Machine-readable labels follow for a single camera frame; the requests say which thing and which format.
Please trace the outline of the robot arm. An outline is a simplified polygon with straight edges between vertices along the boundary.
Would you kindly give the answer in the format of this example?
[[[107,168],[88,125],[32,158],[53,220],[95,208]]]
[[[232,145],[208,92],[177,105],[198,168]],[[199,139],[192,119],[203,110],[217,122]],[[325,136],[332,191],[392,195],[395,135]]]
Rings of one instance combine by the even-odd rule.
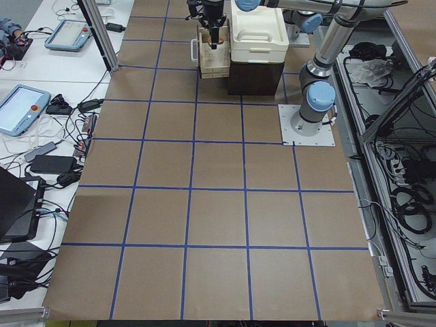
[[[236,6],[244,12],[252,12],[259,7],[279,8],[293,12],[312,12],[314,14],[332,15],[327,34],[320,49],[300,71],[303,105],[298,114],[302,120],[314,127],[326,114],[325,109],[309,98],[312,85],[321,89],[325,96],[327,91],[334,91],[328,82],[331,67],[343,49],[354,28],[362,21],[374,19],[389,7],[406,4],[406,1],[237,1]],[[230,95],[272,95],[277,89],[279,73],[284,64],[280,63],[237,63],[230,64]]]

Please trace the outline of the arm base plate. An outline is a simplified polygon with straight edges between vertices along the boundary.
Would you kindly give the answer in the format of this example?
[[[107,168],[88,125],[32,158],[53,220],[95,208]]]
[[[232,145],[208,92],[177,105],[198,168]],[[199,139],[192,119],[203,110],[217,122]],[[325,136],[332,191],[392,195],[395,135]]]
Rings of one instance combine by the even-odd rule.
[[[300,105],[279,104],[278,110],[283,145],[335,146],[327,113],[321,122],[308,123],[299,115]]]

